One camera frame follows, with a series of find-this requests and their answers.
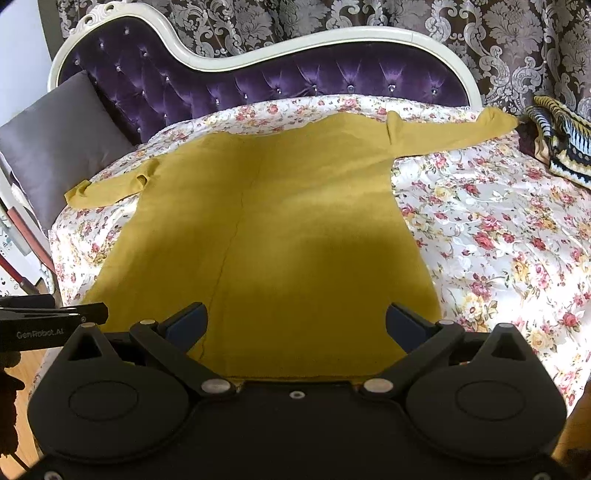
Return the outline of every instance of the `purple tufted headboard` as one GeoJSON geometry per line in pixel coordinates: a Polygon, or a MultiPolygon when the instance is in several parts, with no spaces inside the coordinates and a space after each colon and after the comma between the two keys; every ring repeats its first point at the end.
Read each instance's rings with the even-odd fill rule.
{"type": "MultiPolygon", "coordinates": [[[[123,6],[149,8],[143,4],[123,6]]],[[[160,13],[150,12],[150,17],[155,15],[160,13]]],[[[62,48],[67,48],[67,52],[56,57],[52,68],[56,85],[87,70],[107,110],[134,144],[146,142],[176,122],[279,98],[357,93],[446,106],[469,104],[466,79],[461,79],[457,70],[442,59],[417,46],[391,41],[347,41],[307,48],[230,71],[204,72],[182,63],[178,54],[174,56],[153,23],[137,15],[120,14],[107,21],[101,18],[100,25],[77,38],[73,45],[64,44],[62,48]]],[[[222,60],[228,59],[202,61],[211,64],[222,60]]]]}

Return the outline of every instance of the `damask curtain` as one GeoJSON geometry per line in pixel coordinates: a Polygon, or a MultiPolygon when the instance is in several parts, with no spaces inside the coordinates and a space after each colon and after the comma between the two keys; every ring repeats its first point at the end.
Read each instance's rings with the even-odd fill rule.
{"type": "MultiPolygon", "coordinates": [[[[57,0],[64,37],[96,3],[57,0]]],[[[589,0],[145,0],[206,57],[329,28],[390,25],[429,35],[470,68],[487,105],[522,114],[550,95],[591,119],[589,0]]]]}

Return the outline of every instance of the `wooden floor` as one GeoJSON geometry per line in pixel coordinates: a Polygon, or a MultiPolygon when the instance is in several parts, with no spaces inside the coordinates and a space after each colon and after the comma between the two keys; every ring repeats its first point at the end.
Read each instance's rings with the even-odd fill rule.
{"type": "MultiPolygon", "coordinates": [[[[23,352],[21,362],[14,368],[7,368],[6,372],[21,379],[25,383],[25,390],[17,393],[17,455],[27,465],[32,465],[38,460],[37,451],[33,442],[33,434],[27,422],[28,395],[33,384],[33,378],[41,365],[45,350],[33,350],[23,352]]],[[[0,469],[9,479],[17,478],[23,473],[23,469],[12,458],[1,457],[0,469]]]]}
{"type": "MultiPolygon", "coordinates": [[[[38,457],[33,442],[33,434],[27,422],[28,391],[39,364],[43,358],[43,350],[23,352],[21,363],[15,368],[7,369],[12,376],[20,378],[26,384],[26,389],[18,393],[17,397],[17,431],[19,447],[17,455],[27,464],[34,463],[38,457]]],[[[591,383],[583,398],[577,404],[574,413],[568,419],[566,428],[560,438],[554,457],[561,461],[566,451],[571,448],[591,449],[591,383]]],[[[2,457],[0,468],[9,479],[17,478],[23,473],[22,468],[11,458],[2,457]]]]}

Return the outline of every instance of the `metal screw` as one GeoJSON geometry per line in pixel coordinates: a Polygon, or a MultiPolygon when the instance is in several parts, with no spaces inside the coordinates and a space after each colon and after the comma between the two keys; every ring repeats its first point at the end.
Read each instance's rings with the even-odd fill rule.
{"type": "Polygon", "coordinates": [[[230,387],[230,382],[224,378],[210,378],[201,384],[201,390],[212,395],[225,393],[230,387]]]}
{"type": "Polygon", "coordinates": [[[43,480],[64,480],[61,475],[57,472],[45,472],[43,480]]]}
{"type": "Polygon", "coordinates": [[[371,378],[365,381],[363,387],[371,393],[387,393],[394,388],[394,384],[386,378],[371,378]]]}

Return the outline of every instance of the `yellow sweater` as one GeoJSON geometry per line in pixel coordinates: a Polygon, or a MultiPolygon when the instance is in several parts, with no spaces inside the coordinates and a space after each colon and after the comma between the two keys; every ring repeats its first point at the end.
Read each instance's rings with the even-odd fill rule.
{"type": "Polygon", "coordinates": [[[66,194],[74,208],[142,192],[84,302],[106,331],[209,312],[190,352],[231,378],[354,378],[404,353],[387,335],[397,301],[428,320],[437,295],[391,191],[393,159],[463,148],[517,120],[386,123],[339,113],[273,135],[215,133],[66,194]]]}

